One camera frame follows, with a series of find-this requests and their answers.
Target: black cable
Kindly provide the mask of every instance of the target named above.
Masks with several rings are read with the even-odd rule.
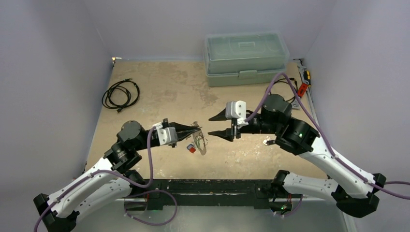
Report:
[[[137,89],[137,97],[135,98],[135,100],[133,102],[131,102],[131,99],[132,99],[131,92],[127,88],[121,86],[121,84],[124,84],[126,82],[132,83],[135,86],[135,88]],[[111,100],[111,95],[113,94],[114,90],[116,90],[116,89],[121,90],[122,92],[125,93],[125,95],[127,95],[127,101],[124,104],[118,105],[118,104],[115,104]],[[105,108],[112,109],[112,110],[117,110],[117,112],[119,113],[123,109],[128,108],[128,107],[136,104],[139,98],[140,98],[140,88],[138,87],[137,83],[132,81],[131,78],[128,78],[128,79],[125,79],[125,80],[122,80],[122,81],[118,81],[117,83],[110,86],[108,88],[108,90],[104,93],[104,95],[102,96],[101,103]]]
[[[297,81],[296,81],[293,77],[290,78],[290,80],[294,82],[294,84],[295,84],[295,89],[296,89],[296,91],[297,91],[297,90],[299,89],[299,87],[297,86]],[[286,81],[285,78],[282,78],[282,79],[279,79],[279,80],[275,81],[275,82],[273,83],[273,85],[275,85],[276,83],[285,83],[285,84],[288,84],[288,82]],[[286,101],[289,102],[289,103],[292,103],[294,100],[295,100],[295,96],[293,96],[292,98],[290,98],[290,99],[288,99],[288,100],[286,100]]]

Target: wooden table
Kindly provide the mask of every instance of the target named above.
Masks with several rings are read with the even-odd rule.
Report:
[[[299,85],[302,83],[295,63],[288,64],[286,73],[296,78]],[[209,131],[224,130],[230,126],[229,121],[208,121],[225,108],[226,102],[246,101],[247,108],[254,110],[268,84],[208,87],[203,62],[190,61],[119,61],[113,69],[110,85],[126,78],[132,78],[140,87],[140,100],[120,113],[102,109],[86,169],[116,142],[116,134],[125,122],[136,120],[148,130],[154,123],[168,118],[170,122],[184,125],[198,121],[208,139],[207,153],[202,156],[199,151],[189,152],[186,147],[193,142],[192,138],[179,142],[176,148],[155,147],[152,149],[154,178],[272,179],[279,169],[310,177],[326,177],[324,172],[306,160],[276,145],[265,146],[263,140],[266,135],[243,134],[233,143],[207,135]],[[134,90],[133,85],[127,87],[130,91]],[[292,97],[289,86],[284,83],[276,84],[272,91],[285,99]],[[125,95],[118,91],[112,99],[118,103],[125,102]],[[306,96],[302,102],[309,108]],[[292,116],[309,122],[302,110],[293,110]],[[149,178],[147,152],[142,150],[138,153],[143,159],[134,168],[142,177]]]

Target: transparent lid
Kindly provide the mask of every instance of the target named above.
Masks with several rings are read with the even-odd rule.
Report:
[[[205,46],[208,74],[275,70],[289,59],[278,32],[208,35]]]

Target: green plastic box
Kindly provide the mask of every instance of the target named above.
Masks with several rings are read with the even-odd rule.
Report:
[[[259,84],[286,71],[289,51],[279,32],[208,35],[204,60],[210,87]]]

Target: white wall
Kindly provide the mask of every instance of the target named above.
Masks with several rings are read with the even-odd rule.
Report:
[[[306,56],[314,105],[333,146],[388,180],[410,181],[410,4],[337,0]],[[410,188],[388,186],[410,195]],[[410,203],[377,194],[359,231],[408,231]]]
[[[110,63],[81,0],[0,1],[1,231],[32,231],[32,199],[81,173]]]
[[[202,59],[209,33],[280,30],[292,58],[312,46],[336,0],[84,0],[112,56]]]

